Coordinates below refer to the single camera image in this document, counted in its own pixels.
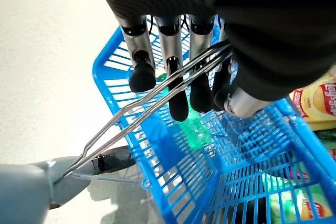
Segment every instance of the blue plastic basket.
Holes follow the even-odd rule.
[[[214,42],[218,40],[216,26]],[[156,68],[163,69],[158,29],[154,24],[150,40]],[[188,31],[182,28],[183,58],[188,61]],[[120,28],[108,41],[93,65],[93,77],[111,112],[135,101],[145,93],[130,91],[128,80],[132,63]],[[127,127],[162,94],[123,116]],[[336,164],[327,150],[287,100],[265,108],[252,118],[239,120],[226,113],[200,114],[212,140],[200,150],[192,149],[167,105],[131,132],[127,141],[144,174],[144,188],[153,194],[166,223],[258,223],[266,216],[271,223],[270,198],[278,196],[278,215],[282,223],[336,223]],[[266,186],[263,179],[276,178]],[[294,196],[299,190],[315,206],[311,188],[320,185],[332,216],[319,217],[311,208],[311,220],[300,218],[301,205]],[[294,221],[288,219],[284,192],[294,203]],[[266,212],[256,207],[264,202]],[[253,217],[245,217],[253,211]]]

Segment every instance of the robotic hand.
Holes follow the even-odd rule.
[[[145,16],[155,17],[168,75],[182,66],[180,16],[189,14],[190,59],[211,45],[214,16],[224,19],[222,35],[239,64],[230,85],[223,62],[212,92],[206,74],[191,84],[190,104],[198,112],[214,108],[241,118],[318,79],[335,61],[334,0],[106,0],[118,19],[134,73],[133,92],[155,86],[155,62]],[[174,88],[183,79],[169,86]],[[188,116],[185,92],[170,100],[173,119]]]
[[[29,165],[0,165],[0,223],[40,224],[47,210],[64,205],[90,180],[67,176],[55,181],[77,157],[62,157]],[[98,175],[134,165],[129,149],[108,150],[76,173]]]

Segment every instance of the metal basket handle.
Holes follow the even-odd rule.
[[[64,177],[68,176],[74,170],[82,167],[84,164],[95,158],[97,155],[102,153],[104,150],[109,148],[111,145],[116,143],[118,140],[125,137],[127,134],[132,132],[136,127],[138,127],[144,120],[146,120],[151,114],[153,114],[156,110],[158,110],[161,106],[165,105],[173,96],[177,93],[185,90],[198,76],[205,72],[211,71],[218,64],[220,64],[223,60],[229,57],[230,53],[230,44],[227,41],[218,42],[211,47],[207,48],[204,52],[200,53],[194,60],[187,63],[178,71],[174,72],[168,78],[166,78],[160,85],[155,87],[152,91],[150,91],[144,97],[132,102],[123,108],[121,108],[114,117],[85,145],[82,154],[74,161],[72,165],[54,182],[54,184],[60,182]],[[122,117],[125,113],[129,112],[135,107],[142,105],[145,102],[151,100],[155,95],[164,90],[170,83],[176,80],[179,77],[182,77],[184,74],[193,69],[197,64],[209,58],[213,54],[216,54],[209,62],[203,65],[202,68],[198,69],[196,72],[191,74],[186,80],[176,86],[173,90],[171,90],[167,95],[159,99],[155,102],[149,109],[144,111],[133,123],[129,124],[126,128],[124,128],[121,132],[119,132],[116,136],[111,138],[109,141],[101,145],[97,150],[87,155],[87,152],[92,148],[92,146],[104,135],[104,133],[113,125],[115,125],[119,118]]]

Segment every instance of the green plastic bottle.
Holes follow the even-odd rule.
[[[160,75],[157,79],[158,81],[165,80],[167,74],[164,73]],[[163,95],[168,94],[168,88],[165,88]],[[188,101],[189,115],[187,119],[183,122],[177,122],[178,126],[181,128],[182,132],[187,137],[189,146],[195,150],[202,148],[205,144],[211,142],[212,135],[208,129],[202,124],[202,121],[196,111],[194,111],[190,102]]]

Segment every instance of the gray robotic arm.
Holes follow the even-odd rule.
[[[76,158],[61,157],[28,165],[0,164],[0,223],[43,223],[49,209],[64,205],[83,191],[90,180],[67,176],[55,183]],[[125,146],[106,151],[76,172],[98,175],[133,164]]]

